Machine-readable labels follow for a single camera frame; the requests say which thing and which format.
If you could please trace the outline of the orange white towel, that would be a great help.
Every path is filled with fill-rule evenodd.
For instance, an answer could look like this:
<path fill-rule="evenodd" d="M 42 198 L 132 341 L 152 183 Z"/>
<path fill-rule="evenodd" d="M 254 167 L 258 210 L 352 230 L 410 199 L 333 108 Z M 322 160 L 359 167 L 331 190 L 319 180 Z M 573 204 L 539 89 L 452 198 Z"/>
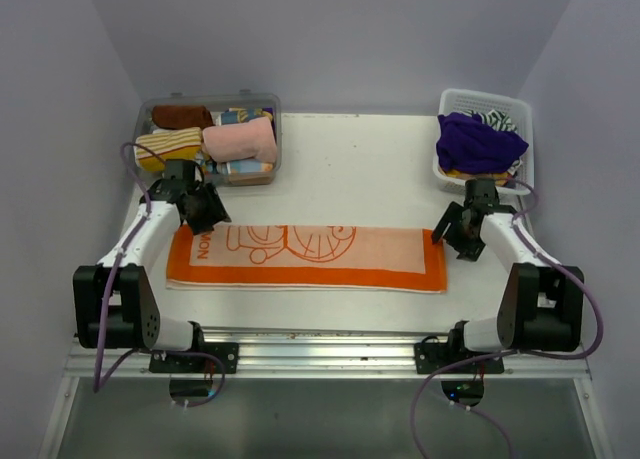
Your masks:
<path fill-rule="evenodd" d="M 223 224 L 174 235 L 166 267 L 174 289 L 364 288 L 444 293 L 444 248 L 427 229 Z"/>

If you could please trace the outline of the pink terry towel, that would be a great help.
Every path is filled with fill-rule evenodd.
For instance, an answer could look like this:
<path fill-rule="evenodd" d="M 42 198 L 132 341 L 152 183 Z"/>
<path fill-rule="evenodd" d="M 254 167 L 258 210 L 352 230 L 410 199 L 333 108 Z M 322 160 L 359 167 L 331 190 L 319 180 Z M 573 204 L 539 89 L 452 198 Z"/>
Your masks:
<path fill-rule="evenodd" d="M 276 163 L 278 148 L 266 117 L 250 122 L 212 126 L 202 130 L 205 152 L 216 162 L 255 159 Z"/>

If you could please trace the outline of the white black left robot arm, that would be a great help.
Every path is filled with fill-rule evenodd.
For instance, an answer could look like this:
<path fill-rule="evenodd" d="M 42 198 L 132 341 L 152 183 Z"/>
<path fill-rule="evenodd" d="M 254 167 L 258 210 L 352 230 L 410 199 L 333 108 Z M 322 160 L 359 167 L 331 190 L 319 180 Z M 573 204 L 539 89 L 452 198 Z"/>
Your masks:
<path fill-rule="evenodd" d="M 163 315 L 149 279 L 163 247 L 181 226 L 199 235 L 230 217 L 194 161 L 169 160 L 145 189 L 133 223 L 97 264 L 73 275 L 77 337 L 87 349 L 172 351 L 185 371 L 208 358 L 201 326 Z"/>

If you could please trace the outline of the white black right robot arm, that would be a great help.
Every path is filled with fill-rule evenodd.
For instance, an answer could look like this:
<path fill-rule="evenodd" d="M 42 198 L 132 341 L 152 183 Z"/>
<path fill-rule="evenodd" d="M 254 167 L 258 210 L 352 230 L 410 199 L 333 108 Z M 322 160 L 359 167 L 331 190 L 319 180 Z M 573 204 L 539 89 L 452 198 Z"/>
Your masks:
<path fill-rule="evenodd" d="M 490 249 L 508 273 L 499 308 L 482 320 L 461 320 L 450 329 L 445 358 L 451 368 L 468 371 L 482 353 L 516 350 L 573 353 L 580 344 L 584 276 L 580 269 L 549 258 L 522 229 L 514 207 L 500 201 L 489 178 L 470 179 L 465 199 L 447 207 L 431 233 L 459 260 L 475 262 Z"/>

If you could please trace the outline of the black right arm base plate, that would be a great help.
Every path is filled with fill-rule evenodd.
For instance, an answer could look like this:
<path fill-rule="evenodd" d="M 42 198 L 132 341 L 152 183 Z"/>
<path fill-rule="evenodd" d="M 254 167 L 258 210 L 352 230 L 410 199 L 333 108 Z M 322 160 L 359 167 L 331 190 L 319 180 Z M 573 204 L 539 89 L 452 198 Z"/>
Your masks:
<path fill-rule="evenodd" d="M 426 336 L 413 345 L 415 370 L 418 375 L 429 375 L 445 366 L 481 355 L 481 352 L 471 352 L 462 346 L 451 346 L 447 340 L 435 335 Z M 504 372 L 503 360 L 497 358 L 465 364 L 448 371 L 448 374 L 498 375 Z"/>

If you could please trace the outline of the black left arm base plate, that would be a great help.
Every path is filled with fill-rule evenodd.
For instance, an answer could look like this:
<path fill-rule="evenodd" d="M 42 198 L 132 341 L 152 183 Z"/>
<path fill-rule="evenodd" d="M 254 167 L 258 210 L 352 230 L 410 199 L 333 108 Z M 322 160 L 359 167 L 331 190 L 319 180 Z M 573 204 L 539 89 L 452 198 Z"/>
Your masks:
<path fill-rule="evenodd" d="M 239 349 L 236 342 L 206 342 L 196 352 L 153 353 L 149 371 L 159 374 L 235 374 Z"/>

